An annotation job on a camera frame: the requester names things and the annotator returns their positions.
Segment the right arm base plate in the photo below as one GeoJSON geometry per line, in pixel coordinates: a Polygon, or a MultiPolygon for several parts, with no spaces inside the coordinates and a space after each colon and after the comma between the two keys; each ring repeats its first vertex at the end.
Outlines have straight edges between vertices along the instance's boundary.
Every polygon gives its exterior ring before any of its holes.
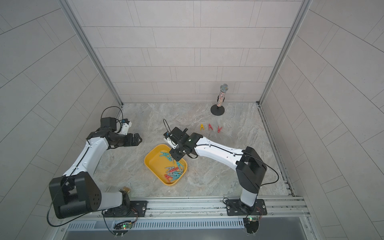
{"type": "Polygon", "coordinates": [[[268,214],[266,210],[265,201],[262,199],[256,199],[254,205],[249,207],[242,203],[240,199],[228,199],[223,198],[223,203],[226,205],[228,216],[266,216],[268,214]]]}

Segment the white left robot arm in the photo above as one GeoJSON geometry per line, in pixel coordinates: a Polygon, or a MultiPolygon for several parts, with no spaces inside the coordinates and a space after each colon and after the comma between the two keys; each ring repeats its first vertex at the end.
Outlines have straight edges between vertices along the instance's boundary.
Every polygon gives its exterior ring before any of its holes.
{"type": "Polygon", "coordinates": [[[90,133],[74,164],[49,184],[56,217],[66,219],[98,211],[105,211],[108,218],[127,217],[132,214],[127,191],[103,193],[93,180],[93,174],[105,151],[119,147],[135,147],[142,141],[139,134],[117,134],[110,128],[90,133]]]}

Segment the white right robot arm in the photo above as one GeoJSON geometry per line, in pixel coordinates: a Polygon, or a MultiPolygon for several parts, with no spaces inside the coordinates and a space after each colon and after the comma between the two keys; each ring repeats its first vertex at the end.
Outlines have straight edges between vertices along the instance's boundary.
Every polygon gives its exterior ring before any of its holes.
{"type": "Polygon", "coordinates": [[[254,206],[268,168],[253,148],[234,149],[215,143],[197,133],[188,135],[167,132],[164,134],[164,139],[171,146],[170,154],[176,161],[192,154],[196,157],[213,159],[233,169],[243,188],[241,203],[249,208],[254,206]]]}

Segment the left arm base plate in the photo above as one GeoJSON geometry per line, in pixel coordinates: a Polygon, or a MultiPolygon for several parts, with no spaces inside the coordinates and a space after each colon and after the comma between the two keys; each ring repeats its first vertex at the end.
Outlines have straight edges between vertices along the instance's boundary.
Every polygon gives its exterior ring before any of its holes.
{"type": "Polygon", "coordinates": [[[136,218],[144,217],[147,210],[148,201],[131,201],[130,205],[122,205],[103,211],[105,218],[136,218]]]}

